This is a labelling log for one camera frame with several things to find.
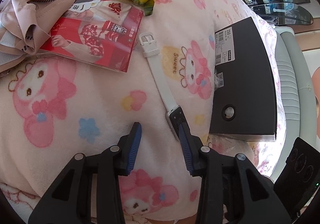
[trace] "bed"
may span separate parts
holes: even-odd
[[[280,77],[286,131],[284,134],[285,142],[278,147],[276,153],[279,155],[268,170],[270,174],[272,173],[272,180],[276,180],[280,175],[285,166],[285,160],[298,136],[312,146],[315,146],[316,143],[316,100],[308,66],[295,41],[293,30],[287,27],[278,27],[276,31],[275,58]],[[261,165],[263,166],[263,162],[266,162],[269,157],[274,155],[274,152],[271,149],[266,149],[265,146],[254,147],[254,149],[257,149],[255,152],[259,154],[258,163],[260,161],[260,167]],[[31,211],[40,198],[5,184],[0,184],[0,188],[10,204],[22,219],[27,222]]]
[[[264,34],[268,34],[268,29],[264,29]],[[277,72],[277,64],[274,59],[274,53],[269,52],[268,56],[272,56],[270,58],[271,69],[273,71],[275,86],[279,85],[280,79],[279,74]],[[281,102],[281,95],[280,91],[276,91],[276,98],[277,98],[277,141],[275,143],[270,142],[250,142],[246,146],[246,149],[253,150],[254,153],[254,161],[255,165],[259,169],[260,173],[270,176],[281,153],[281,149],[283,146],[283,141],[285,139],[285,116],[283,112],[282,102]],[[243,144],[239,142],[235,142],[237,147],[242,147]],[[224,148],[225,150],[230,151],[230,147]]]

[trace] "beige fabric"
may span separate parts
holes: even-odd
[[[9,70],[10,68],[13,68],[14,66],[16,66],[17,64],[21,63],[23,61],[23,59],[26,57],[27,54],[24,54],[22,56],[20,56],[18,59],[13,60],[11,62],[7,62],[3,65],[0,65],[0,72],[3,72],[5,70]]]
[[[74,1],[10,0],[1,12],[0,39],[3,39],[4,35],[10,32],[15,36],[12,41],[14,47],[0,43],[0,51],[13,55],[35,54],[50,38],[48,33],[53,25]],[[15,62],[2,65],[0,71],[7,70],[8,66],[15,66],[21,61],[19,58]]]

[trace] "barcode label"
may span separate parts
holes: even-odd
[[[221,63],[221,54],[216,55],[216,65]]]
[[[217,74],[217,77],[219,80],[217,88],[223,87],[224,86],[223,73],[221,72],[221,73]]]
[[[219,42],[223,41],[223,31],[219,32]]]
[[[215,65],[231,62],[235,59],[232,27],[215,33]]]

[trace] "watch face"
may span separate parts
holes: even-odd
[[[183,114],[182,108],[179,106],[169,114],[169,120],[172,124],[173,131],[179,136],[179,126],[183,122],[187,122],[186,117]]]

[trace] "metal screw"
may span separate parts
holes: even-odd
[[[203,146],[203,147],[201,147],[201,151],[204,153],[208,153],[208,152],[210,152],[210,147]]]
[[[245,160],[245,155],[244,154],[238,154],[237,155],[237,158],[239,159],[239,160],[241,160],[241,161],[243,161],[243,160]]]
[[[118,146],[112,146],[112,147],[110,147],[110,151],[111,152],[118,152],[120,150],[120,147],[118,147]]]
[[[83,154],[79,153],[75,155],[75,160],[81,160],[83,158]]]

